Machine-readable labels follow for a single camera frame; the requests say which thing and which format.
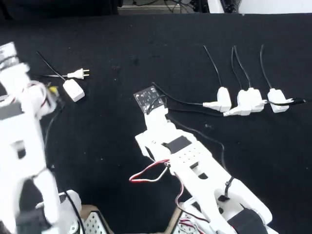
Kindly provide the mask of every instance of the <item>white wall charger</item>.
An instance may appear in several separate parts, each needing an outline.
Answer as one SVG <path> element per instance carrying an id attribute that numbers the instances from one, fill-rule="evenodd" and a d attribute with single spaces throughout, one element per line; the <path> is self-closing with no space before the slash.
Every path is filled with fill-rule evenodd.
<path id="1" fill-rule="evenodd" d="M 63 83 L 63 88 L 74 102 L 79 101 L 85 96 L 83 89 L 73 79 L 66 80 Z"/>

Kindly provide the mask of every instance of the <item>power plug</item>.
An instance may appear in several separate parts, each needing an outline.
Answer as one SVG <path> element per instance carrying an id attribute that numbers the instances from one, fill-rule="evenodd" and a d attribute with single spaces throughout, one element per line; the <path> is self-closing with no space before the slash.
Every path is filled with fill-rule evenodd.
<path id="1" fill-rule="evenodd" d="M 203 107 L 214 109 L 219 112 L 229 111 L 232 107 L 232 103 L 228 89 L 220 87 L 217 93 L 217 101 L 204 102 Z"/>
<path id="2" fill-rule="evenodd" d="M 63 83 L 63 88 L 74 102 L 79 101 L 84 97 L 83 89 L 73 79 L 66 80 Z"/>
<path id="3" fill-rule="evenodd" d="M 249 88 L 247 90 L 249 101 L 253 112 L 261 112 L 264 109 L 264 105 L 267 103 L 266 100 L 262 100 L 260 91 L 258 89 Z"/>
<path id="4" fill-rule="evenodd" d="M 240 90 L 237 94 L 237 106 L 224 112 L 226 116 L 248 116 L 252 111 L 252 106 L 249 100 L 248 92 Z"/>
<path id="5" fill-rule="evenodd" d="M 274 89 L 274 88 L 270 89 L 268 93 L 268 100 L 273 103 L 288 103 L 288 102 L 293 101 L 292 98 L 286 99 L 283 92 L 280 89 Z M 289 106 L 277 106 L 271 103 L 270 105 L 274 113 L 285 112 L 289 108 Z"/>

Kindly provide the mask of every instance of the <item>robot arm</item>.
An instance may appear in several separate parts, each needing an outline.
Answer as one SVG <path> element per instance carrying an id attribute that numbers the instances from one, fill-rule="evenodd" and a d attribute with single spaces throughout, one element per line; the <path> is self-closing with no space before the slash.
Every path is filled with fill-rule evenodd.
<path id="1" fill-rule="evenodd" d="M 46 166 L 39 120 L 53 112 L 56 100 L 46 87 L 30 80 L 29 67 L 20 63 L 13 43 L 0 47 L 0 82 L 7 97 L 0 102 L 0 220 L 11 233 L 67 233 L 76 220 L 68 199 L 60 202 L 55 178 Z M 43 203 L 31 213 L 20 212 L 25 180 L 32 179 Z M 69 192 L 80 211 L 77 193 Z"/>
<path id="2" fill-rule="evenodd" d="M 187 188 L 200 206 L 197 213 L 207 221 L 196 220 L 197 225 L 206 234 L 276 234 L 267 226 L 272 220 L 269 209 L 241 181 L 232 178 L 194 135 L 166 119 L 168 109 L 161 100 L 149 114 L 145 112 L 158 96 L 154 87 L 135 94 L 147 126 L 136 140 L 144 156 L 170 160 L 172 175 Z M 194 207 L 186 205 L 184 209 Z"/>

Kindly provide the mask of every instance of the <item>black circuit board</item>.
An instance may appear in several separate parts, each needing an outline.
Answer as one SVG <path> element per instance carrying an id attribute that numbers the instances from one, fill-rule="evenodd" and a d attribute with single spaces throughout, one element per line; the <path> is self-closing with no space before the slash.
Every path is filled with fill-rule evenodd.
<path id="1" fill-rule="evenodd" d="M 157 92 L 154 86 L 151 86 L 147 89 L 144 89 L 136 94 L 133 94 L 138 105 L 140 106 L 143 113 L 146 113 L 152 102 L 159 97 L 159 93 Z M 154 108 L 157 108 L 161 105 L 164 105 L 164 102 L 161 99 L 158 99 L 154 103 Z"/>

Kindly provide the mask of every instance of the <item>black fabric surface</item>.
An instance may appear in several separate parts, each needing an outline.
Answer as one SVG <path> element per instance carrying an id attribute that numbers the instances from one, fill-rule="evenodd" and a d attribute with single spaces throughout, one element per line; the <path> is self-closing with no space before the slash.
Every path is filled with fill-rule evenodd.
<path id="1" fill-rule="evenodd" d="M 179 184 L 169 174 L 159 183 L 128 182 L 150 163 L 134 138 L 146 127 L 133 93 L 155 81 L 184 100 L 215 100 L 218 80 L 202 49 L 206 44 L 236 103 L 239 87 L 230 69 L 236 44 L 253 86 L 266 97 L 269 89 L 259 63 L 265 44 L 264 63 L 273 86 L 289 98 L 311 97 L 311 28 L 312 15 L 58 19 L 3 25 L 0 44 L 14 41 L 32 73 L 50 73 L 36 50 L 61 73 L 91 70 L 89 78 L 78 81 L 84 100 L 73 103 L 61 92 L 66 107 L 51 129 L 48 161 L 59 182 L 77 191 L 82 203 L 98 206 L 116 233 L 147 233 L 168 225 Z M 52 81 L 62 84 L 58 78 Z M 311 229 L 311 105 L 280 114 L 267 105 L 248 117 L 171 115 L 225 144 L 229 171 L 270 208 L 271 226 L 279 233 Z M 43 128 L 50 118 L 44 118 Z M 197 137 L 219 159 L 220 148 Z M 23 203 L 29 206 L 30 200 Z"/>

